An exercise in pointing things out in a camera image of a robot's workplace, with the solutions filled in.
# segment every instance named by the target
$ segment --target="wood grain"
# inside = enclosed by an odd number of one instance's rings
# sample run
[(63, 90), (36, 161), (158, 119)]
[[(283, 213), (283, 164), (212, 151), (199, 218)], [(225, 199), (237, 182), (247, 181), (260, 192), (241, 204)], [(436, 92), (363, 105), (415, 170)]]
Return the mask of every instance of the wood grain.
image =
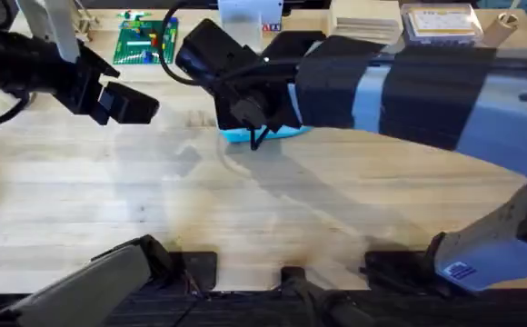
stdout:
[[(110, 61), (119, 11), (92, 12), (101, 26), (90, 46)], [(180, 43), (215, 12), (177, 15)], [(295, 11), (285, 26), (319, 28), (324, 15)], [(23, 17), (13, 29), (27, 32)], [(367, 249), (423, 249), (526, 182), (460, 154), (357, 131), (315, 129), (254, 153), (219, 135), (203, 90), (159, 66), (118, 68), (122, 83), (160, 100), (152, 124), (100, 127), (40, 94), (0, 127), (0, 292), (34, 292), (145, 233), (168, 249), (217, 251), (218, 290), (271, 288), (285, 264), (305, 266), (322, 286), (362, 289)], [(0, 95), (0, 110), (10, 102)]]

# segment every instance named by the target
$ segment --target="small box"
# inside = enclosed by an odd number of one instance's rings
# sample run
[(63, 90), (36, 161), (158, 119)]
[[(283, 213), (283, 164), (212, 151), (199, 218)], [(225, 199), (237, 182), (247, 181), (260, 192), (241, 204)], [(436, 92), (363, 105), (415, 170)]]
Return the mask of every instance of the small box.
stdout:
[(405, 41), (421, 45), (473, 45), (483, 30), (469, 4), (407, 4), (401, 7)]

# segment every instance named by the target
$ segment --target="black tape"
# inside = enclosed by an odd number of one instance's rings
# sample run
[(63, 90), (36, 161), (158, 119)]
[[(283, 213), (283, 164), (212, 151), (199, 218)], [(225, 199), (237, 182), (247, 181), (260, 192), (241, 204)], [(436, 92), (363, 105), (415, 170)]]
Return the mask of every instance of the black tape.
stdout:
[(384, 81), (379, 133), (454, 150), (494, 57), (487, 48), (406, 47)]
[(356, 87), (368, 61), (382, 48), (371, 42), (330, 36), (307, 55), (295, 79), (302, 123), (352, 128)]

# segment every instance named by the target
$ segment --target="wooden tabletop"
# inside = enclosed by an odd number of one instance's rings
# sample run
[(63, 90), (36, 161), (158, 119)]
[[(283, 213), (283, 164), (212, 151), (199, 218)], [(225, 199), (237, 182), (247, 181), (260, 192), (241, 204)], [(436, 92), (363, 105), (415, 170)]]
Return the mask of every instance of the wooden tabletop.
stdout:
[[(89, 46), (111, 62), (119, 11), (92, 13), (101, 26)], [(324, 15), (294, 11), (284, 26), (323, 28)], [(177, 16), (181, 42), (216, 12)], [(23, 17), (13, 30), (27, 32)], [(527, 28), (516, 34), (527, 47)], [(119, 82), (160, 100), (150, 125), (101, 127), (40, 94), (0, 127), (0, 292), (34, 292), (146, 233), (167, 249), (217, 251), (218, 290), (269, 289), (286, 264), (305, 266), (325, 287), (365, 288), (358, 266), (367, 249), (424, 249), (526, 182), (461, 154), (358, 131), (315, 129), (252, 152), (220, 136), (202, 89), (158, 65), (117, 68)], [(0, 95), (0, 111), (10, 103)]]

